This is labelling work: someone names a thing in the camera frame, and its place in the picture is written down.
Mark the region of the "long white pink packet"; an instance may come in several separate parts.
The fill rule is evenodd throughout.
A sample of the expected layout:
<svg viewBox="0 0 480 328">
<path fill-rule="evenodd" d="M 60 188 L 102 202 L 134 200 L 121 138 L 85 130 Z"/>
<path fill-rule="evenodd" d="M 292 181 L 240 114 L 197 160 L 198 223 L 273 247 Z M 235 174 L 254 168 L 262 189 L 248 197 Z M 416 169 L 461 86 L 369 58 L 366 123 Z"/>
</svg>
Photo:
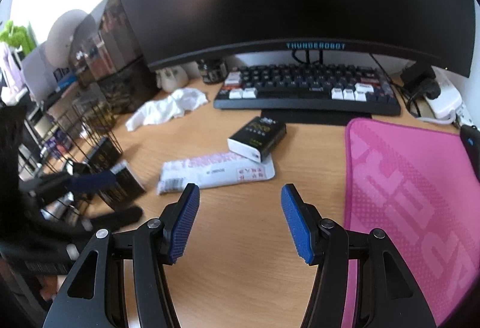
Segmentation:
<svg viewBox="0 0 480 328">
<path fill-rule="evenodd" d="M 168 161 L 162 166 L 156 187 L 158 195 L 183 191 L 193 183 L 200 189 L 246 182 L 267 181 L 275 177 L 272 157 L 257 163 L 232 152 Z"/>
</svg>

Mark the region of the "pink mouse pad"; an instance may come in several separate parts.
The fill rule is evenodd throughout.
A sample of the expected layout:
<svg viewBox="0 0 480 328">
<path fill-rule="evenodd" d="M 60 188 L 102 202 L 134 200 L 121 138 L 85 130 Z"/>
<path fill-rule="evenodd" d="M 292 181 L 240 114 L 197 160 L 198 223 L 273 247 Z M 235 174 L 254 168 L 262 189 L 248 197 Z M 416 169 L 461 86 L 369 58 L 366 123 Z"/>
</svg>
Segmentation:
<svg viewBox="0 0 480 328">
<path fill-rule="evenodd" d="M 345 143 L 345 228 L 388 234 L 441 325 L 479 277 L 479 181 L 461 138 L 356 118 Z"/>
</svg>

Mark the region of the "white crumpled cloth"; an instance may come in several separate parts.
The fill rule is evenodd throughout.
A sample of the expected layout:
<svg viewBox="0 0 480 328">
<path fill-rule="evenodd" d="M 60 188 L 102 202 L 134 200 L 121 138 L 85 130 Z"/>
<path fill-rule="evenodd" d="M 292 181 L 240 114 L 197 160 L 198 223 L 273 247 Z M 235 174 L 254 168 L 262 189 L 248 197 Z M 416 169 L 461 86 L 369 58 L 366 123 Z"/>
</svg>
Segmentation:
<svg viewBox="0 0 480 328">
<path fill-rule="evenodd" d="M 145 102 L 125 123 L 128 132 L 140 126 L 160 125 L 208 103 L 207 96 L 195 88 L 179 88 L 159 101 Z"/>
</svg>

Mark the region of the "dark mechanical keyboard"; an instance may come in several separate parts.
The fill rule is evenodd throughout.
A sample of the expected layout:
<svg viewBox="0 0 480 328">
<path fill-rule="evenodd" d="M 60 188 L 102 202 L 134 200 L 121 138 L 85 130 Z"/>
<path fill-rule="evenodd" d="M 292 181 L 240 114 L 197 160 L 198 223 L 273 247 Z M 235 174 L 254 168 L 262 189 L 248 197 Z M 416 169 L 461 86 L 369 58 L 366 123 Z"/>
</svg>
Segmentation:
<svg viewBox="0 0 480 328">
<path fill-rule="evenodd" d="M 235 67 L 219 89 L 214 108 L 401 114 L 400 103 L 381 70 L 318 63 Z"/>
</svg>

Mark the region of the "small cream ceramic vase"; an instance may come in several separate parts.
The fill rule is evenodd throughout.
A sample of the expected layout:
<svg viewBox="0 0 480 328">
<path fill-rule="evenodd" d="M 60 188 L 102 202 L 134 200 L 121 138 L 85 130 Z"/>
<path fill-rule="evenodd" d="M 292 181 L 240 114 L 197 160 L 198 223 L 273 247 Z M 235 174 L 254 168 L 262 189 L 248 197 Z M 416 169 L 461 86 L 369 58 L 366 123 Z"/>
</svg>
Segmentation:
<svg viewBox="0 0 480 328">
<path fill-rule="evenodd" d="M 189 82 L 187 73 L 179 65 L 157 70 L 155 75 L 157 87 L 166 93 L 172 93 L 176 89 L 185 87 Z"/>
</svg>

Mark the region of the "dark acrylic cosmetics organizer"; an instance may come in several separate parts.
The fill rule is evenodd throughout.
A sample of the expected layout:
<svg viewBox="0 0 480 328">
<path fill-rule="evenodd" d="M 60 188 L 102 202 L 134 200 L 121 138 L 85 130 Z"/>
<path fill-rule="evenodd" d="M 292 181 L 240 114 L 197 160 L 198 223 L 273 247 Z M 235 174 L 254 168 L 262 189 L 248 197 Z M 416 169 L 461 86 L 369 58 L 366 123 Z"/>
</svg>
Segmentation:
<svg viewBox="0 0 480 328">
<path fill-rule="evenodd" d="M 75 29 L 69 63 L 83 88 L 94 83 L 115 114 L 133 113 L 160 89 L 120 0 L 103 0 Z"/>
</svg>

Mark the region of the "white round fan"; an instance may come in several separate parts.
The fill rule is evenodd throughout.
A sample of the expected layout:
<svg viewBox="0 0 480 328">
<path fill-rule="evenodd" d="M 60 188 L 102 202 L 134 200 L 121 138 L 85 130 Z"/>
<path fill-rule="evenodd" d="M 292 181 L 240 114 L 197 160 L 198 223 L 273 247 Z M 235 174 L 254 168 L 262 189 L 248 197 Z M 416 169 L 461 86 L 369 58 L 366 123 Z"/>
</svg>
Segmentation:
<svg viewBox="0 0 480 328">
<path fill-rule="evenodd" d="M 80 9 L 73 9 L 62 14 L 53 24 L 45 42 L 45 56 L 55 68 L 66 68 L 73 36 L 78 25 L 87 17 Z"/>
</svg>

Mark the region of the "small dark glass jar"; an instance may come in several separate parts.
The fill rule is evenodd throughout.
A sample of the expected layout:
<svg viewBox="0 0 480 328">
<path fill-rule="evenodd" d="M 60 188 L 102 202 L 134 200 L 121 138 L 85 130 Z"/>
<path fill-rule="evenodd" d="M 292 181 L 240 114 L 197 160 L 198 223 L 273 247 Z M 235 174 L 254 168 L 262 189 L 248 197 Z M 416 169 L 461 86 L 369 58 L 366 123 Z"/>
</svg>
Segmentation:
<svg viewBox="0 0 480 328">
<path fill-rule="evenodd" d="M 208 85 L 224 82 L 229 73 L 223 59 L 202 59 L 197 65 L 202 81 Z"/>
</svg>

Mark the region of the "black computer mouse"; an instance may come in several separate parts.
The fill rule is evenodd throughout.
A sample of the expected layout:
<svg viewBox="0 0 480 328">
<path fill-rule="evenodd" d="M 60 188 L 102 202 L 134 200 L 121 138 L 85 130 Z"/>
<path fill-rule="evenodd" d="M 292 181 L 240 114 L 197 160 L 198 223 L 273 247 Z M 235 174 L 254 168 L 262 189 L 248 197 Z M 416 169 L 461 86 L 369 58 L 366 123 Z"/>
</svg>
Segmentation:
<svg viewBox="0 0 480 328">
<path fill-rule="evenodd" d="M 476 126 L 462 125 L 460 140 L 464 145 L 476 178 L 480 181 L 480 131 Z"/>
</svg>

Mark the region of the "white power strip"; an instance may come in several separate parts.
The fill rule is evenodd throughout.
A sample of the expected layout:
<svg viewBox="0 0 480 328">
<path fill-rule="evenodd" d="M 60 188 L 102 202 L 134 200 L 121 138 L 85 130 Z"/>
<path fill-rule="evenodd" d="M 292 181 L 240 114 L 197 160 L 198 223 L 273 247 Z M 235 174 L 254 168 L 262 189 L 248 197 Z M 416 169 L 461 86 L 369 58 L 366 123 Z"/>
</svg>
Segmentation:
<svg viewBox="0 0 480 328">
<path fill-rule="evenodd" d="M 437 125 L 454 125 L 465 117 L 465 104 L 459 90 L 446 76 L 444 70 L 432 67 L 417 88 L 415 100 L 425 101 L 430 112 L 416 114 L 416 119 Z"/>
</svg>

